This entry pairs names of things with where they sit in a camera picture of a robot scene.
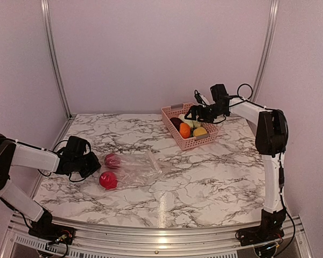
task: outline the plastic basket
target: plastic basket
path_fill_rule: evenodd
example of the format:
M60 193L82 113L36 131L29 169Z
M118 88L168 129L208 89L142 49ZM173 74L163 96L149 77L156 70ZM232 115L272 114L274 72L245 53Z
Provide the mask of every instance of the plastic basket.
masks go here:
M184 139L178 132L176 127L172 124L170 118L178 117L178 115L180 114L186 114L189 108L193 105L194 103L183 103L174 106L163 107L161 109L163 122L182 151L213 142L219 131L218 128L213 124L202 123L202 127L204 127L208 132L207 134Z

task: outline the basket handle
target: basket handle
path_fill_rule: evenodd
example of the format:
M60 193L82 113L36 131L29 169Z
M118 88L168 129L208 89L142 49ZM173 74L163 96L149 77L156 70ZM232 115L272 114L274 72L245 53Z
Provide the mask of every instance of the basket handle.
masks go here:
M171 110L183 109L183 107L184 107L184 104L183 103L170 106Z
M203 134L203 135L200 135L200 136L195 136L195 141L203 140L205 138L208 138L209 136L210 136L209 133L206 133L206 134Z

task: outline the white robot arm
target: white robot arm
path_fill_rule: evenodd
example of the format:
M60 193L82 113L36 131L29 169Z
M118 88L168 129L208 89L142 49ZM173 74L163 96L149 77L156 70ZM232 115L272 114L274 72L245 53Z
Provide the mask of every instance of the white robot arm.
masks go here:
M256 106L249 102L243 102L239 98L230 100L229 111L232 114L236 114L247 121L252 122L256 127L258 125L258 118L260 112L271 112L262 107ZM272 155L262 155L262 161L265 171L265 200L264 210L269 213L278 212L283 209L283 205L280 197L279 187L279 169L280 163L284 163L285 152L280 152L274 157Z
M86 146L89 147L88 153L85 153ZM24 220L27 217L32 221L31 226L27 224L30 235L55 241L64 231L74 232L73 228L53 224L52 215L10 180L9 171L13 166L36 168L69 177L77 171L85 179L101 167L98 158L90 150L89 142L71 136L65 147L52 152L0 134L0 200L9 208L19 211ZM72 243L72 237L67 237L65 241Z
M202 95L195 91L195 98L200 105L192 106L185 115L186 119L218 124L231 113L236 114L257 126L256 149L262 155L265 169L265 202L262 210L261 225L237 231L236 237L242 246L278 239L284 236L282 229L286 218L283 203L284 155L288 139L286 118L281 110L267 109L237 95L229 96L223 84L211 87L214 104L202 100ZM217 116L224 120L215 122Z

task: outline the metal track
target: metal track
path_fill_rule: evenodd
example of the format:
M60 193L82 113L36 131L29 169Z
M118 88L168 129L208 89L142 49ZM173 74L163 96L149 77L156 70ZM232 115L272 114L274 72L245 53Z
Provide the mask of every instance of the metal track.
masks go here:
M267 32L265 34L263 52L261 56L261 61L259 63L259 68L257 71L256 79L254 82L254 92L252 94L251 101L255 102L258 96L258 93L261 89L262 79L265 71L265 67L268 61L268 57L271 52L271 46L274 39L275 27L276 27L276 18L279 9L279 0L272 0L270 6L269 20L267 25Z
M54 75L55 75L62 107L64 109L64 113L65 113L66 118L71 119L72 114L71 114L71 110L68 105L68 101L67 101L67 97L66 97L66 93L65 93L65 88L64 88L64 83L62 82L61 72L60 72L60 68L59 68L59 64L58 64L58 59L56 56L53 31L52 31L52 24L51 24L50 13L49 13L49 1L48 0L41 0L41 7L42 7L46 36L47 36L47 42L48 42L48 47L49 47L49 54L50 54L52 65L53 65Z
M244 227L256 226L247 223L210 228L134 228L81 223L55 218L56 224L76 229L73 244L69 247L69 257L80 258L127 258L127 257L220 257L234 255L241 247L235 239L235 232ZM300 218L295 217L296 235L303 235ZM290 220L284 222L285 238L290 238L293 227ZM45 249L46 241L28 235L27 227L20 215L14 214L4 243L18 242L39 250ZM64 245L53 245L50 253L63 254ZM2 258L9 257L10 248L4 247Z

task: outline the white marble surface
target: white marble surface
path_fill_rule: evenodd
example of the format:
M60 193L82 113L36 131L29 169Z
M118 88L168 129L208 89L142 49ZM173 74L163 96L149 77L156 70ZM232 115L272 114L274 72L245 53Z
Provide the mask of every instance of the white marble surface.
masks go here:
M80 183L44 178L35 200L54 216L133 227L208 227L260 220L264 169L244 119L228 117L216 141L182 152L158 114L80 114L65 139L87 139L97 155L143 153L172 164L145 187L105 191L99 174Z

